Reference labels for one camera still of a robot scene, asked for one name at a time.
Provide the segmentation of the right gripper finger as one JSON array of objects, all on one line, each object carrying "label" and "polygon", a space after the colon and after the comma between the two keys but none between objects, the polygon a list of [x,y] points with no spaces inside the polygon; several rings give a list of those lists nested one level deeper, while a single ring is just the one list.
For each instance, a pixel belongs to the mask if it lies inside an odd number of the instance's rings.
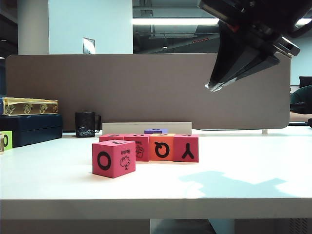
[{"label": "right gripper finger", "polygon": [[[237,73],[236,81],[280,63],[280,60],[275,55],[259,52],[251,47],[245,47],[241,58],[243,68]],[[211,87],[211,91],[218,91],[222,88]]]},{"label": "right gripper finger", "polygon": [[219,49],[210,80],[206,87],[224,87],[237,80],[237,73],[243,68],[242,54],[245,45],[238,32],[220,21]]}]

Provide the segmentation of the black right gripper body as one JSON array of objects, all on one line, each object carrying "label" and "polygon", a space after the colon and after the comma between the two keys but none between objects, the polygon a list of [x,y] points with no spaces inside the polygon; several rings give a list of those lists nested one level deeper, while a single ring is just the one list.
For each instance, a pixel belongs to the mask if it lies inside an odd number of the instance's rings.
[{"label": "black right gripper body", "polygon": [[297,56],[300,48],[290,39],[301,35],[297,0],[201,0],[199,8],[231,26],[245,47],[274,55]]}]

